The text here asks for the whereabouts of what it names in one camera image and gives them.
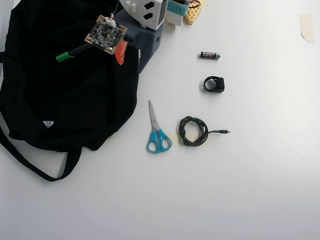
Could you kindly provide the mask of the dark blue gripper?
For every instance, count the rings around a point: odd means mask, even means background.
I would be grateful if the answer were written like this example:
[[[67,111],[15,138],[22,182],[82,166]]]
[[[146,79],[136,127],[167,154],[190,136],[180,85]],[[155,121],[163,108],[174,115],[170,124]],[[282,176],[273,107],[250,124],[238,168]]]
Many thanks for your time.
[[[124,9],[119,11],[114,19],[117,23],[127,27],[124,38],[119,42],[114,52],[116,61],[119,65],[124,63],[127,45],[140,50],[137,67],[137,73],[140,74],[160,46],[163,25],[161,25],[158,30],[143,28],[140,23]]]

